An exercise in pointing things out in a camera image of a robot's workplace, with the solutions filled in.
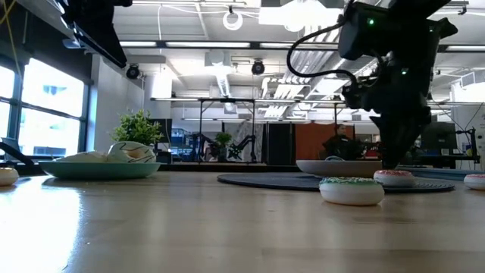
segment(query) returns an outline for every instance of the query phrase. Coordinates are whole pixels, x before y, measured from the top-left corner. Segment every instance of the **person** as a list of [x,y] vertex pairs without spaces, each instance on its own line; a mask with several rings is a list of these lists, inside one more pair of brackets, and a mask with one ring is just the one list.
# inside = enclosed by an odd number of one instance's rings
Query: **person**
[[328,156],[338,156],[344,160],[356,160],[362,156],[363,148],[360,143],[346,136],[346,126],[336,125],[336,135],[322,144]]

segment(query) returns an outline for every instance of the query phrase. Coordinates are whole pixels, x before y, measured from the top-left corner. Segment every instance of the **green sprinkles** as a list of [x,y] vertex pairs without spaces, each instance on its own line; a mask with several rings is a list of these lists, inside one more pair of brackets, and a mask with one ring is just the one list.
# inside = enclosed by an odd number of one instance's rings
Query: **green sprinkles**
[[322,184],[352,184],[357,186],[375,185],[377,182],[372,178],[360,177],[326,177],[320,181]]

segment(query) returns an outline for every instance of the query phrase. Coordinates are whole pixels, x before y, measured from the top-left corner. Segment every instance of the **security camera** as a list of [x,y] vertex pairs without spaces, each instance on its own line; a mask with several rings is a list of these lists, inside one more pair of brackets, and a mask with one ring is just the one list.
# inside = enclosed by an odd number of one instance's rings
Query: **security camera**
[[130,64],[130,68],[127,70],[127,77],[131,80],[139,79],[142,73],[139,71],[138,64]]
[[252,65],[251,72],[253,75],[261,75],[264,73],[264,64],[262,60],[256,60]]

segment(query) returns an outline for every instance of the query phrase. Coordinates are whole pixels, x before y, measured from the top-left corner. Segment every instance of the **ceiling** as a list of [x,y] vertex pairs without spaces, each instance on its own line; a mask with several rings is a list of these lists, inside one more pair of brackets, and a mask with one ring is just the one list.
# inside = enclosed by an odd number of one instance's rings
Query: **ceiling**
[[[61,24],[58,11],[51,5],[53,0],[19,0],[19,2],[33,13],[39,15],[65,33],[68,31]],[[390,0],[367,0],[365,2],[386,6]],[[459,33],[445,39],[443,42],[458,44],[485,44],[485,16],[471,15],[471,13],[484,13],[485,2],[481,0],[469,0],[468,14],[458,15],[460,8],[443,9],[440,12],[453,14],[436,14],[431,19],[440,19],[447,16],[455,24]],[[114,16],[114,28],[120,40],[155,40],[159,39],[159,31],[163,40],[220,40],[220,41],[295,41],[303,32],[294,33],[285,29],[284,26],[261,25],[257,16],[261,7],[261,0],[246,1],[247,8],[234,8],[234,11],[243,11],[243,24],[236,31],[228,30],[223,25],[223,16],[227,7],[196,7],[194,6],[132,6],[129,8],[116,8]],[[126,49],[127,55],[164,55],[171,63],[179,81],[174,84],[174,91],[182,93],[186,90],[208,90],[210,86],[217,86],[215,76],[204,73],[205,53],[209,50],[182,50],[182,49]],[[230,85],[258,86],[265,76],[273,76],[286,72],[286,53],[271,50],[230,50],[232,63],[237,63],[237,70],[228,75]],[[262,59],[266,66],[266,74],[263,77],[253,77],[251,74],[252,62]],[[337,63],[340,58],[332,53],[331,58],[322,68],[328,69],[330,61]],[[372,58],[364,57],[355,62],[346,61],[341,68],[352,72],[359,71],[372,61]],[[155,72],[159,64],[141,64],[142,70]],[[439,54],[436,59],[436,69],[444,74],[462,75],[470,69],[485,67],[485,54]],[[439,75],[433,83],[435,98],[446,97],[449,94],[448,83],[457,77]]]

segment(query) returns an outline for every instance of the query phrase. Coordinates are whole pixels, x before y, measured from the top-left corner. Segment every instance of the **light blue plate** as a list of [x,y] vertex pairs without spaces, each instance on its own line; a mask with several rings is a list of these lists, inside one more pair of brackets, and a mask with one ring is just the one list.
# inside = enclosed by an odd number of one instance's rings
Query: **light blue plate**
[[155,173],[161,163],[79,163],[40,161],[46,174],[66,180],[120,180],[144,178]]

